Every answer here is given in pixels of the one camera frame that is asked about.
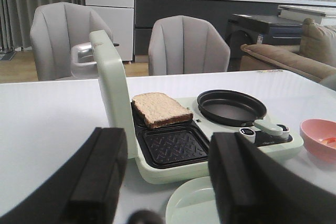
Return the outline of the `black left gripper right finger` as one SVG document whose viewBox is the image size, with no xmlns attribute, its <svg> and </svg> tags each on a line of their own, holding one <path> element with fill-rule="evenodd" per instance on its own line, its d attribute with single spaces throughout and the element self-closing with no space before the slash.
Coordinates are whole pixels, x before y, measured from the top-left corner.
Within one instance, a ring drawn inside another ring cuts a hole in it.
<svg viewBox="0 0 336 224">
<path fill-rule="evenodd" d="M 221 223 L 335 223 L 335 194 L 292 173 L 254 144 L 215 133 L 208 160 Z"/>
</svg>

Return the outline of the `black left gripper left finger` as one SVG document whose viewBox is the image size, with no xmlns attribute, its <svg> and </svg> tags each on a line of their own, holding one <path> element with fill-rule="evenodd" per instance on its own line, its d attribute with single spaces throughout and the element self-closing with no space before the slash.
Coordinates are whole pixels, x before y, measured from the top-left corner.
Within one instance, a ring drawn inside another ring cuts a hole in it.
<svg viewBox="0 0 336 224">
<path fill-rule="evenodd" d="M 112 223 L 127 160 L 124 129 L 98 127 L 1 223 Z"/>
</svg>

